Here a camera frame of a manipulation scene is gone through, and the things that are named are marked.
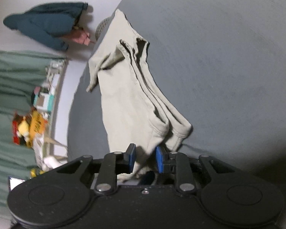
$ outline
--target mattress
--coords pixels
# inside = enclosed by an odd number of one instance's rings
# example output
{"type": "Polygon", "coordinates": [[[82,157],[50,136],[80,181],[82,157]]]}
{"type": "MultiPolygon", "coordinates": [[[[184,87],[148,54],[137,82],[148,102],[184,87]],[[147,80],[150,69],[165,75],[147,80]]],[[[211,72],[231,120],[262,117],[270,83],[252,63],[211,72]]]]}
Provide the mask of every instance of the mattress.
{"type": "MultiPolygon", "coordinates": [[[[122,0],[118,8],[150,42],[157,86],[193,126],[180,151],[248,170],[286,197],[286,0],[122,0]]],[[[109,152],[100,90],[87,93],[89,81],[86,67],[69,116],[69,160],[109,152]]]]}

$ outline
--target bed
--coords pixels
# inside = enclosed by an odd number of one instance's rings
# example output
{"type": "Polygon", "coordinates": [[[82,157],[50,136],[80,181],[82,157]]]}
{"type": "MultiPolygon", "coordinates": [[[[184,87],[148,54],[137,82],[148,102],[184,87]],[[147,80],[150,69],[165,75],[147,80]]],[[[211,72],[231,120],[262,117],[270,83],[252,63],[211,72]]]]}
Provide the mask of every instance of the bed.
{"type": "MultiPolygon", "coordinates": [[[[122,0],[118,8],[150,42],[150,72],[193,126],[180,151],[250,171],[286,199],[286,0],[122,0]]],[[[89,81],[86,67],[69,115],[69,160],[109,152],[100,90],[87,93],[89,81]]],[[[286,226],[286,206],[280,220],[286,226]]]]}

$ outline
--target teal jacket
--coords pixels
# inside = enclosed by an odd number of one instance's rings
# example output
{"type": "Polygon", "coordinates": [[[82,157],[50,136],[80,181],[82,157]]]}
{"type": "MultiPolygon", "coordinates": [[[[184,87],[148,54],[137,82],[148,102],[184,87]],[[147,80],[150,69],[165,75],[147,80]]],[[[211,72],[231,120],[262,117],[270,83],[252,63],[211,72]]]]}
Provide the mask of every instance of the teal jacket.
{"type": "Polygon", "coordinates": [[[59,37],[71,32],[87,3],[47,3],[36,6],[23,14],[12,14],[3,24],[12,30],[59,51],[66,51],[68,44],[59,37]]]}

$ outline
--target cream fabric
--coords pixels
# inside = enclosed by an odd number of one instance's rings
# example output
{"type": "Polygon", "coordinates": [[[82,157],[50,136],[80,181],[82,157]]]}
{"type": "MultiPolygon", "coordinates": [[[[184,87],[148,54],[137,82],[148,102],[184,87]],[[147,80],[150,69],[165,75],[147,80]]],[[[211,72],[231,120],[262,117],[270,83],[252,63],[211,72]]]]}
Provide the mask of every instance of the cream fabric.
{"type": "Polygon", "coordinates": [[[160,143],[175,151],[185,139],[191,124],[161,93],[149,72],[148,42],[117,10],[97,51],[89,60],[90,85],[97,81],[101,90],[103,122],[110,152],[137,146],[137,161],[129,179],[145,172],[146,160],[160,143]]]}

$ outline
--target white cloth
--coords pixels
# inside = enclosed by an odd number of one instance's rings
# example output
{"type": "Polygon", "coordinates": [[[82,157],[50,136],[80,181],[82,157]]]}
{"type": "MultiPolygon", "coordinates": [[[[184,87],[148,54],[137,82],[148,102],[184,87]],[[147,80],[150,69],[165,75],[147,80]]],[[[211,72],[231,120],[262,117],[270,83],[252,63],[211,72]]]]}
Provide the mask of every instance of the white cloth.
{"type": "Polygon", "coordinates": [[[154,82],[146,62],[147,46],[124,13],[117,10],[103,41],[89,59],[91,80],[87,91],[99,82],[110,152],[124,152],[130,143],[137,146],[133,175],[139,173],[160,143],[175,151],[191,130],[191,124],[154,82]]]}

